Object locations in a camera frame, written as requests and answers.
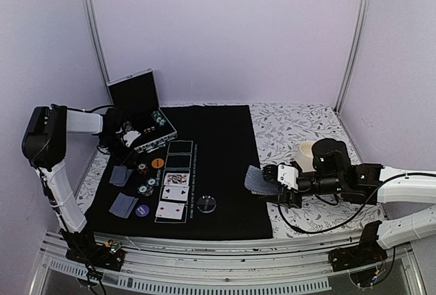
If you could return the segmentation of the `aluminium poker chip case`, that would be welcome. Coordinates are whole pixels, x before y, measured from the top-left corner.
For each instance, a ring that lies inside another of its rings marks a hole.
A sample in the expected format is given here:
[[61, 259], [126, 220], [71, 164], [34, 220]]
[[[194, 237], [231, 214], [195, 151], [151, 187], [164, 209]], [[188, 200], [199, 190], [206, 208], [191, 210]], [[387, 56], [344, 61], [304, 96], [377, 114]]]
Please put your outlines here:
[[[176, 129], [160, 108], [151, 69], [109, 82], [108, 90], [112, 103], [125, 115], [127, 121], [132, 124], [133, 130], [141, 133], [141, 136], [130, 146], [135, 151], [150, 153], [177, 138]], [[158, 126], [151, 116], [156, 110], [160, 110], [166, 118], [166, 124], [162, 127]], [[144, 134], [144, 129], [152, 126], [155, 127], [155, 131]]]

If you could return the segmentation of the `green white poker chip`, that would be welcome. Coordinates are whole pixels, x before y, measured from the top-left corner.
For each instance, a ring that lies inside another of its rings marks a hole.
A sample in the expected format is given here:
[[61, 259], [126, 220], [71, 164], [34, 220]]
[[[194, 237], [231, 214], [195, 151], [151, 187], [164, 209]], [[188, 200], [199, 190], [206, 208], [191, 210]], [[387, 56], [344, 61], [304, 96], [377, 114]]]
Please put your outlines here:
[[156, 178], [149, 178], [149, 179], [146, 181], [146, 184], [147, 184], [149, 187], [154, 187], [154, 186], [156, 186], [156, 185], [158, 184], [158, 182], [157, 182], [157, 179], [156, 179]]
[[153, 193], [153, 187], [148, 185], [141, 185], [138, 188], [138, 193], [143, 196], [150, 196]]

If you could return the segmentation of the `blue playing card deck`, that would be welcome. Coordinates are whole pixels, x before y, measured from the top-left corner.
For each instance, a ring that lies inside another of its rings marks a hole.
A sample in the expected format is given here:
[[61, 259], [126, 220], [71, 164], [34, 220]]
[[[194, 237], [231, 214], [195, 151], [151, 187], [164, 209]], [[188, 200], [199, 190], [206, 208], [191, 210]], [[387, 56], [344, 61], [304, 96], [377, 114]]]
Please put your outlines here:
[[279, 193], [278, 186], [265, 181], [262, 171], [255, 166], [249, 166], [247, 168], [244, 186], [252, 194], [259, 196], [277, 196]]

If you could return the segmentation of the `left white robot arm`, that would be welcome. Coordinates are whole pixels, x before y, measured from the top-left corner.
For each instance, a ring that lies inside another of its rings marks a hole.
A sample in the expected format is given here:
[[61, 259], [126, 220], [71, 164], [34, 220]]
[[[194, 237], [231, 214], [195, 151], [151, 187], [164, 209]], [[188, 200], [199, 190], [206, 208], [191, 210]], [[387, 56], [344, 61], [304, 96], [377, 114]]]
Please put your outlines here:
[[60, 226], [69, 233], [80, 233], [87, 220], [74, 199], [66, 171], [68, 133], [92, 134], [109, 153], [130, 164], [134, 142], [141, 136], [114, 106], [105, 106], [104, 114], [59, 106], [33, 109], [23, 140], [22, 153], [37, 173], [56, 213]]

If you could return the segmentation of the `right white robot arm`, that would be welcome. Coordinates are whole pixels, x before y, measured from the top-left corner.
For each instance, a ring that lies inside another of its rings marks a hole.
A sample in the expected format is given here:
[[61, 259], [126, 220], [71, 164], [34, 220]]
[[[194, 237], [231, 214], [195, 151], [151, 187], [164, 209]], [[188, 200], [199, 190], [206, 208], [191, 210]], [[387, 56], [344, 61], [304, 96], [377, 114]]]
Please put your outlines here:
[[402, 170], [381, 164], [354, 165], [344, 142], [332, 138], [317, 141], [311, 149], [313, 170], [303, 172], [295, 161], [267, 166], [264, 179], [278, 186], [277, 204], [301, 208], [302, 197], [335, 195], [345, 202], [367, 205], [389, 202], [429, 204], [429, 208], [395, 220], [365, 225], [352, 259], [368, 264], [379, 249], [435, 234], [435, 173]]

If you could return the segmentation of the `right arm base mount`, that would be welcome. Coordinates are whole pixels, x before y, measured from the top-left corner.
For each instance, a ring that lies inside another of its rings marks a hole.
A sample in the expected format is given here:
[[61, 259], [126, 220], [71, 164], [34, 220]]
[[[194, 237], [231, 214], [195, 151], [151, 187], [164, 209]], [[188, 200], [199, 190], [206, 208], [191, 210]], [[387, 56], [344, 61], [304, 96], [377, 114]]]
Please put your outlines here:
[[381, 221], [374, 221], [365, 225], [357, 245], [337, 248], [328, 252], [328, 261], [334, 272], [360, 268], [369, 264], [378, 264], [370, 269], [350, 273], [349, 277], [354, 285], [368, 288], [375, 285], [388, 255], [385, 249], [377, 243], [378, 227]]

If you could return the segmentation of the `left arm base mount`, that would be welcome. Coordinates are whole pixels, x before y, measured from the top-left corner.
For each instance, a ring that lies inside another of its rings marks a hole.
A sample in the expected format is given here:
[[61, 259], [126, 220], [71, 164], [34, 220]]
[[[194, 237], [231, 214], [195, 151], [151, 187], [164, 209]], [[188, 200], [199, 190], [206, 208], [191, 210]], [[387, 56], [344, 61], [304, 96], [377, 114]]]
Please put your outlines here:
[[120, 242], [110, 239], [104, 244], [98, 245], [94, 233], [89, 230], [71, 233], [61, 229], [61, 235], [68, 246], [65, 255], [68, 260], [85, 264], [90, 268], [121, 271], [125, 251], [121, 249]]

